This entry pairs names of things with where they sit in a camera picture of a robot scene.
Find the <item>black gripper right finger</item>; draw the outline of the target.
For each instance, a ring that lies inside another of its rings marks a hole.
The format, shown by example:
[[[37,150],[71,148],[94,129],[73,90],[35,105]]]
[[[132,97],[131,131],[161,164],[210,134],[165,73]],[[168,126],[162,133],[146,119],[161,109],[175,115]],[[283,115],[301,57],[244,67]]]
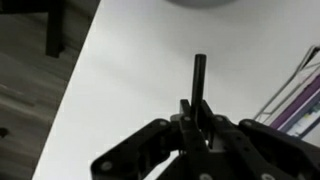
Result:
[[[210,143],[219,139],[241,180],[320,180],[320,148],[254,120],[237,125],[203,99],[206,56],[197,54],[191,117]]]

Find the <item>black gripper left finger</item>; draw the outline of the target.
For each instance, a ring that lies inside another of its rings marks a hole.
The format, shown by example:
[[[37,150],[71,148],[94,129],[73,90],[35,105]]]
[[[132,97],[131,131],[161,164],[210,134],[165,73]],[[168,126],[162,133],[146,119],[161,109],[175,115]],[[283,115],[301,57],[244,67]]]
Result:
[[[194,117],[194,108],[182,99],[179,114],[151,121],[95,159],[90,166],[92,180],[144,180],[173,151],[179,155],[157,180],[199,176],[195,165],[208,148]]]

